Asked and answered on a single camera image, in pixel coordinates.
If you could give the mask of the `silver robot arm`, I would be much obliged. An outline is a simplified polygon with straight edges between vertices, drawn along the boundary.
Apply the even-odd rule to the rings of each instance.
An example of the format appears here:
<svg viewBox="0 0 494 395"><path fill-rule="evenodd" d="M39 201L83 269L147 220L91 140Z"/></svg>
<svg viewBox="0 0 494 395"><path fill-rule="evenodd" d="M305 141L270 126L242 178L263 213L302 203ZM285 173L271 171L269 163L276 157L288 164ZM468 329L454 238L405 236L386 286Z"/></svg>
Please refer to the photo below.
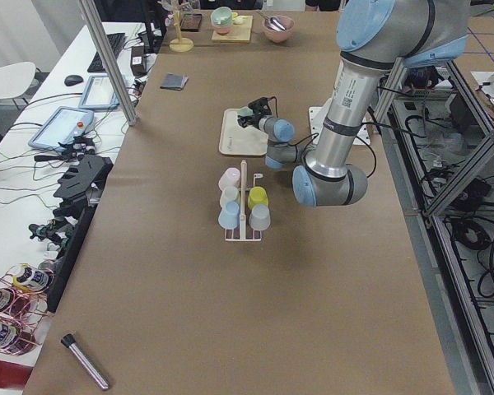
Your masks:
<svg viewBox="0 0 494 395"><path fill-rule="evenodd" d="M346 162L365 113L383 75L397 58L408 68L457 58L467 41L468 1L351 1L337 26L341 62L317 144L292 150L294 128L256 100L240 110L242 128L268 136L266 164L293 170L292 186L303 206L342 206L359 201L367 189L365 173Z"/></svg>

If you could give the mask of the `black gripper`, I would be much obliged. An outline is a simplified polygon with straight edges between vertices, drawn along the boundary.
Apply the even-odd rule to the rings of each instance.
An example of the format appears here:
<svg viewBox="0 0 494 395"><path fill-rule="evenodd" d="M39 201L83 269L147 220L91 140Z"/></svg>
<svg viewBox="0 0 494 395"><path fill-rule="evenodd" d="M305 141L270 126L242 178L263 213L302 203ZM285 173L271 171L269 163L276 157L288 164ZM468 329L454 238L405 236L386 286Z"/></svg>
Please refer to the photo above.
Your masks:
<svg viewBox="0 0 494 395"><path fill-rule="evenodd" d="M252 117L238 117L237 116L237 122L238 124L242 127L242 128L247 128L248 126L253 126L255 128L258 128L259 127L259 121L265 117L265 116L269 116L269 115L265 115L265 114L255 114L252 116Z"/></svg>

